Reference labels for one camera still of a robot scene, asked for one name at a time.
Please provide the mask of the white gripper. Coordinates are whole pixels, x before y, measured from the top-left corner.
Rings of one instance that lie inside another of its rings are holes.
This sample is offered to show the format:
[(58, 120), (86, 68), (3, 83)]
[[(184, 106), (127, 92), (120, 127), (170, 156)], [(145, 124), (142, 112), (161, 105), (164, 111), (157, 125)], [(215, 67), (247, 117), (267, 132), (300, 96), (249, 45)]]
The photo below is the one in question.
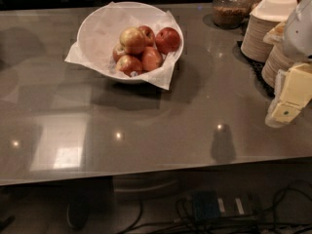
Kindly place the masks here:
[[(301, 0), (287, 19), (283, 53), (294, 61), (312, 61), (312, 0)], [(312, 65), (301, 63), (286, 74), (280, 101), (303, 108), (312, 99)]]

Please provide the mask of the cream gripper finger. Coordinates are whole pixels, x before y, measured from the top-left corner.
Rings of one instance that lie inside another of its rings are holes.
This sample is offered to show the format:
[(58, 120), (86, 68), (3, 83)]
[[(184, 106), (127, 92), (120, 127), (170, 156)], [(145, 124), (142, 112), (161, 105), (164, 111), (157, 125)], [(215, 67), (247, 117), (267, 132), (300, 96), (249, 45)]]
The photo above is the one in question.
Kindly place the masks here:
[(265, 124), (272, 128), (282, 128), (288, 125), (301, 111), (298, 100), (298, 89), (295, 87), (294, 75), (291, 72), (279, 70), (275, 81), (275, 97), (272, 100)]

